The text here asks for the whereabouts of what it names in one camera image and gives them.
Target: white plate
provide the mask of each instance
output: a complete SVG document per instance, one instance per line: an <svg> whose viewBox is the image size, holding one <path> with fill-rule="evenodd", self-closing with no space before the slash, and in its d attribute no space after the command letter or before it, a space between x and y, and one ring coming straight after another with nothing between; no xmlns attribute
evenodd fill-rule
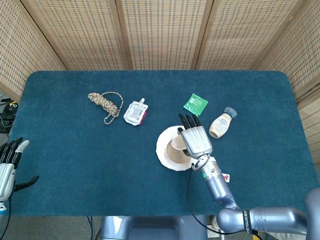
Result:
<svg viewBox="0 0 320 240"><path fill-rule="evenodd" d="M172 161L166 154L166 148L168 143L171 139L178 136L178 128L183 128L183 126L171 126L164 130L160 136L158 137L158 140L156 141L156 155L158 156L160 162L163 166L165 166L168 169L172 169L175 171L185 171L189 168L191 168L191 164L196 164L197 160L194 158L191 158L189 162L185 163L176 163Z"/></svg>

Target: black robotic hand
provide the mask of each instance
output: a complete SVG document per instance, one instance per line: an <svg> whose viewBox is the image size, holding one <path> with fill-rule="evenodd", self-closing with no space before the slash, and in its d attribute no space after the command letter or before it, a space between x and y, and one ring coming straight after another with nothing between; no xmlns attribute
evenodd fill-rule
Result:
<svg viewBox="0 0 320 240"><path fill-rule="evenodd" d="M12 192L30 187L39 178L34 176L28 182L15 184L16 169L23 151L29 144L28 140L22 141L23 138L20 137L0 146L0 202L8 200Z"/></svg>
<svg viewBox="0 0 320 240"><path fill-rule="evenodd" d="M179 116L185 130L179 127L178 131L182 135L188 154L194 159L204 155L210 156L213 148L199 118L194 114L192 115L194 120L189 115L186 115L187 120L181 113Z"/></svg>

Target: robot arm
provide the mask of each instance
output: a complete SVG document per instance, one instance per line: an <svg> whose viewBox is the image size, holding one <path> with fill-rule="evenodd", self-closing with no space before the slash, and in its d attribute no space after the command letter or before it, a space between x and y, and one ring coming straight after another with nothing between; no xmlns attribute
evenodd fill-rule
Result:
<svg viewBox="0 0 320 240"><path fill-rule="evenodd" d="M5 201L10 199L13 192L33 185L39 178L39 176L34 176L28 182L15 185L16 169L23 151L29 144L28 140L22 141L23 138L20 137L0 146L0 227L7 210Z"/></svg>
<svg viewBox="0 0 320 240"><path fill-rule="evenodd" d="M274 233L307 234L307 240L320 237L320 187L308 193L305 199L307 215L294 207L256 207L241 210L226 184L217 162L213 157L212 145L199 119L186 115L188 122L179 114L185 128L179 128L188 154L198 159L192 170L201 170L209 192L223 207L217 214L217 224L225 233L238 231L264 231Z"/></svg>
<svg viewBox="0 0 320 240"><path fill-rule="evenodd" d="M198 159L192 169L194 171L202 171L209 192L216 203L223 208L240 210L217 162L210 156L213 148L198 117L193 114L193 121L189 115L186 115L187 122L182 114L179 114L179 116L185 130L178 128L178 131L182 135L189 155L194 159Z"/></svg>

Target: mayonnaise bottle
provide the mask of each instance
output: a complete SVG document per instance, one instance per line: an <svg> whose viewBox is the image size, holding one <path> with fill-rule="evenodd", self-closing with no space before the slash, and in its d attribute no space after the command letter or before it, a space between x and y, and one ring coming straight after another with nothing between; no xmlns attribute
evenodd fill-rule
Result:
<svg viewBox="0 0 320 240"><path fill-rule="evenodd" d="M227 106L224 109L224 113L212 122L209 128L209 134L215 139L220 138L227 132L230 122L236 116L237 112L233 108Z"/></svg>

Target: wicker panel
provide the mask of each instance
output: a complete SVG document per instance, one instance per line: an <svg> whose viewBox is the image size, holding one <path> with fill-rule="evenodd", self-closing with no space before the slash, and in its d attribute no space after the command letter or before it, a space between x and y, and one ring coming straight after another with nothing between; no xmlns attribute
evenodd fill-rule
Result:
<svg viewBox="0 0 320 240"><path fill-rule="evenodd" d="M258 65L286 73L296 92L320 74L320 1L310 0Z"/></svg>
<svg viewBox="0 0 320 240"><path fill-rule="evenodd" d="M23 0L69 70L123 70L108 0Z"/></svg>
<svg viewBox="0 0 320 240"><path fill-rule="evenodd" d="M313 160L320 163L320 97L299 113Z"/></svg>
<svg viewBox="0 0 320 240"><path fill-rule="evenodd" d="M0 1L0 82L19 98L27 77L37 70L65 70L13 0Z"/></svg>
<svg viewBox="0 0 320 240"><path fill-rule="evenodd" d="M198 69L250 69L296 0L220 0Z"/></svg>
<svg viewBox="0 0 320 240"><path fill-rule="evenodd" d="M206 0L122 0L134 69L190 69Z"/></svg>

